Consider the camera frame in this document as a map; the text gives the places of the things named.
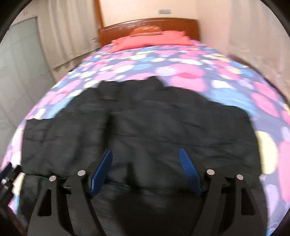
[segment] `beige curtain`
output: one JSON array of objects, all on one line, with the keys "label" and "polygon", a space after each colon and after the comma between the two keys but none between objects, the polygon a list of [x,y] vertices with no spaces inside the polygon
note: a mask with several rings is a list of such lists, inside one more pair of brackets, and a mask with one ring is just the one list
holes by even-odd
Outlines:
[{"label": "beige curtain", "polygon": [[54,69],[98,46],[93,0],[38,0],[39,34]]},{"label": "beige curtain", "polygon": [[232,0],[229,54],[256,67],[290,101],[290,38],[260,0]]}]

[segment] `floral bedspread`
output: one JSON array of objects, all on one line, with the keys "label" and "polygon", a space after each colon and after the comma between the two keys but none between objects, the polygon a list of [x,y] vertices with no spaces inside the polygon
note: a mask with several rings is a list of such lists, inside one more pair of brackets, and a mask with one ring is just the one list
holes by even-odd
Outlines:
[{"label": "floral bedspread", "polygon": [[[210,100],[237,106],[249,114],[259,141],[263,174],[260,180],[268,207],[268,232],[290,207],[290,109],[262,76],[196,41],[195,46],[156,46],[108,53],[105,46],[87,57],[53,86],[17,128],[7,148],[8,161],[21,163],[22,134],[27,119],[54,117],[75,96],[101,81],[143,80],[157,75],[167,86],[196,91]],[[16,212],[23,175],[10,207]]]}]

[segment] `bed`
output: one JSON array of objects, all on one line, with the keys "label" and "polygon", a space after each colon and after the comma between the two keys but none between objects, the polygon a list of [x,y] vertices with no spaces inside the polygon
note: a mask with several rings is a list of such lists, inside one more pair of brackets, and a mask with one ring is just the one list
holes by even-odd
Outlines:
[{"label": "bed", "polygon": [[[154,46],[108,52],[110,42],[134,28],[157,25],[165,30],[185,31],[194,46]],[[101,28],[101,48],[55,84],[18,126],[7,148],[7,162],[21,164],[22,134],[28,119],[54,117],[74,97],[101,81],[144,80],[156,75],[166,86],[186,88],[209,100],[245,110],[259,143],[263,174],[260,181],[268,208],[267,235],[282,221],[290,207],[288,166],[290,160],[290,109],[280,93],[250,67],[231,60],[199,41],[198,23],[193,19],[152,18]],[[24,174],[15,183],[10,207],[17,212]]]}]

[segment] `pillow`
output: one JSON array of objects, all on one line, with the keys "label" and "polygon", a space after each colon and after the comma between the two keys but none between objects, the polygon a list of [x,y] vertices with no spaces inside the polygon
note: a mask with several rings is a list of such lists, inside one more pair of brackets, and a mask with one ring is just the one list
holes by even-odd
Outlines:
[{"label": "pillow", "polygon": [[147,25],[147,26],[141,26],[136,29],[134,29],[129,35],[131,37],[134,36],[145,36],[145,35],[158,35],[162,33],[162,29],[159,26],[156,25]]},{"label": "pillow", "polygon": [[125,36],[112,41],[113,48],[109,52],[159,45],[195,45],[184,31],[163,31],[160,35]]}]

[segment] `black jacket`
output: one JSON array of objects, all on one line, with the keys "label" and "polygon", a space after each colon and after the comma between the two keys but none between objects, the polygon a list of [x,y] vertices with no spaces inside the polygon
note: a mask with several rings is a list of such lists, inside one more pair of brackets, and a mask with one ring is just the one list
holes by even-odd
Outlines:
[{"label": "black jacket", "polygon": [[29,222],[47,177],[75,174],[110,148],[114,159],[107,184],[92,200],[106,233],[136,235],[138,230],[140,235],[144,228],[144,235],[153,229],[155,235],[185,235],[200,200],[188,192],[179,162],[182,147],[217,173],[242,174],[266,226],[258,143],[247,113],[189,90],[164,87],[156,77],[101,82],[55,118],[27,121],[21,164],[28,175],[19,217]]}]

